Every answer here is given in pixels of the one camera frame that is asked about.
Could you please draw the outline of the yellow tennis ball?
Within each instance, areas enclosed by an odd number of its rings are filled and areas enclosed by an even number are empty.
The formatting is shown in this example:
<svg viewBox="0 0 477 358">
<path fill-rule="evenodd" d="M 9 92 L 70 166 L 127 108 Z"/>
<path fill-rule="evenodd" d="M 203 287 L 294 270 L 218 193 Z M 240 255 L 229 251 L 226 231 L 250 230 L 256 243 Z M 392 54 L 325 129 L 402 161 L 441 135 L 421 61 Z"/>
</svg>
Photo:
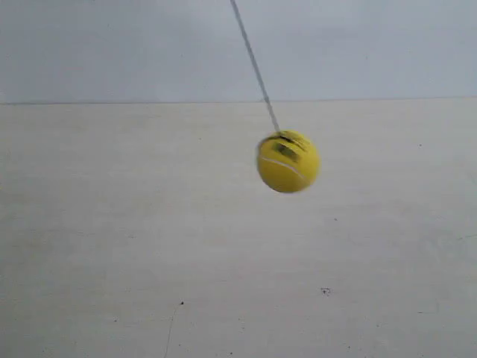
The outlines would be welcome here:
<svg viewBox="0 0 477 358">
<path fill-rule="evenodd" d="M 320 155 L 302 133 L 277 131 L 258 143 L 256 167 L 262 181 L 271 189 L 295 193 L 315 182 L 320 171 Z"/>
</svg>

